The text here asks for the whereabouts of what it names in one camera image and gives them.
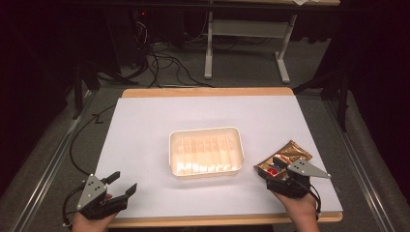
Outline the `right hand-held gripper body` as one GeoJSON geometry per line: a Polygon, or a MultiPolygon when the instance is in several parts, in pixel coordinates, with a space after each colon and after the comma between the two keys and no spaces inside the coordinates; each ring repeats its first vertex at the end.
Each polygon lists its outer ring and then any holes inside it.
{"type": "Polygon", "coordinates": [[[266,180],[267,189],[277,192],[289,198],[303,198],[308,193],[314,197],[312,185],[310,183],[311,177],[330,179],[331,175],[315,165],[311,164],[305,159],[298,159],[286,168],[287,176],[283,179],[270,178],[266,180]]]}

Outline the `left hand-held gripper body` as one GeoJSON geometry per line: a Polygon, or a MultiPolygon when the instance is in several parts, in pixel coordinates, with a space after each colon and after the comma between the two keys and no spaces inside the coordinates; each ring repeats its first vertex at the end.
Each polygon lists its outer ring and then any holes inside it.
{"type": "Polygon", "coordinates": [[[125,210],[128,207],[128,197],[124,194],[107,199],[107,186],[91,174],[84,183],[76,209],[89,220],[107,218],[125,210]]]}

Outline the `gold snack packet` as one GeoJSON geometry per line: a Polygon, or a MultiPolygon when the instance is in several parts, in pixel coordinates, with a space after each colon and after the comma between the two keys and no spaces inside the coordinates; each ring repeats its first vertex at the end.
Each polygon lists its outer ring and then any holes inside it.
{"type": "Polygon", "coordinates": [[[286,145],[284,145],[281,149],[267,157],[266,159],[262,160],[258,164],[256,164],[253,168],[256,171],[257,167],[262,167],[262,168],[267,168],[268,166],[274,167],[279,170],[279,174],[275,178],[280,178],[283,179],[284,177],[287,176],[287,171],[286,169],[280,169],[277,166],[273,164],[273,158],[274,157],[279,157],[279,158],[288,158],[289,159],[289,164],[292,162],[303,159],[303,160],[311,160],[312,155],[303,149],[301,146],[299,146],[295,141],[290,140],[286,145]]]}

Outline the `white plastic tray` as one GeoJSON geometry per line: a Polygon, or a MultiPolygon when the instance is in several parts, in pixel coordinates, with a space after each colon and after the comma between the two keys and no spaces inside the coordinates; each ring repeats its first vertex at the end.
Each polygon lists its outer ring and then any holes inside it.
{"type": "Polygon", "coordinates": [[[178,130],[169,136],[169,165],[179,179],[235,175],[244,159],[240,133],[233,127],[178,130]]]}

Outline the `person's right hand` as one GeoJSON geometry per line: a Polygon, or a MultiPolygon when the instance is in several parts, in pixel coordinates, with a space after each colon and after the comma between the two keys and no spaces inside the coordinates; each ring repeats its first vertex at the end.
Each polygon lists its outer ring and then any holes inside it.
{"type": "Polygon", "coordinates": [[[316,202],[311,195],[289,198],[277,192],[273,195],[281,202],[297,232],[320,232],[316,219],[316,202]]]}

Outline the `white paper sheet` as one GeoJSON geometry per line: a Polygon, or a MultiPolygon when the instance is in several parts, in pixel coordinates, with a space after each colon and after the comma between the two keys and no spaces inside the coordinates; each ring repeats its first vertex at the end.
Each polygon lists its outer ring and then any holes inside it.
{"type": "Polygon", "coordinates": [[[121,195],[137,191],[120,218],[256,216],[283,207],[267,190],[254,166],[293,140],[323,161],[303,112],[293,96],[122,98],[117,102],[97,166],[98,177],[115,171],[109,186],[121,195]],[[169,166],[174,131],[236,128],[245,160],[234,175],[179,179],[169,166]]]}

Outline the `black metal stand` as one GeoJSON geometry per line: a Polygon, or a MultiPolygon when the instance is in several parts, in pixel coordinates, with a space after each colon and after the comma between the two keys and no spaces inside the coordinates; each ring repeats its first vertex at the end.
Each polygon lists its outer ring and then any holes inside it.
{"type": "Polygon", "coordinates": [[[100,89],[97,73],[92,63],[87,61],[77,61],[73,68],[73,93],[74,93],[74,118],[77,119],[84,108],[84,86],[88,90],[100,89]]]}
{"type": "Polygon", "coordinates": [[[302,93],[311,88],[321,87],[321,98],[325,101],[337,100],[337,122],[346,131],[346,110],[349,76],[343,70],[330,71],[313,78],[292,89],[294,94],[302,93]]]}

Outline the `metal floor rail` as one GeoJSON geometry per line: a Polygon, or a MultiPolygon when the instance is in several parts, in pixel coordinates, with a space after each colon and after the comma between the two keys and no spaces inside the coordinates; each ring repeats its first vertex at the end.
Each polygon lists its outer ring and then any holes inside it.
{"type": "Polygon", "coordinates": [[[2,212],[11,216],[6,232],[27,231],[65,158],[83,115],[75,109],[73,92],[68,94],[68,101],[69,105],[44,131],[0,201],[2,212]]]}
{"type": "Polygon", "coordinates": [[[346,131],[337,121],[336,105],[324,101],[326,110],[337,128],[353,175],[380,232],[399,232],[402,204],[406,204],[398,185],[381,158],[369,130],[357,111],[356,104],[347,108],[346,131]]]}

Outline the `white metal desk frame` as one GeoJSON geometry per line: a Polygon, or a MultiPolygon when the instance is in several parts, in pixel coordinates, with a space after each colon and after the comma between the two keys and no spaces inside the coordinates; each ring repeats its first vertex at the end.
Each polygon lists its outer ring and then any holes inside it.
{"type": "MultiPolygon", "coordinates": [[[[221,3],[262,4],[271,6],[291,7],[296,10],[305,7],[337,7],[340,0],[209,0],[215,5],[221,3]]],[[[291,14],[287,19],[279,21],[259,21],[245,19],[214,19],[214,13],[208,12],[207,50],[205,56],[204,77],[213,76],[213,38],[214,36],[231,36],[235,38],[249,37],[262,39],[281,39],[280,49],[274,52],[280,80],[284,84],[290,82],[283,57],[288,47],[298,15],[291,14]]]]}

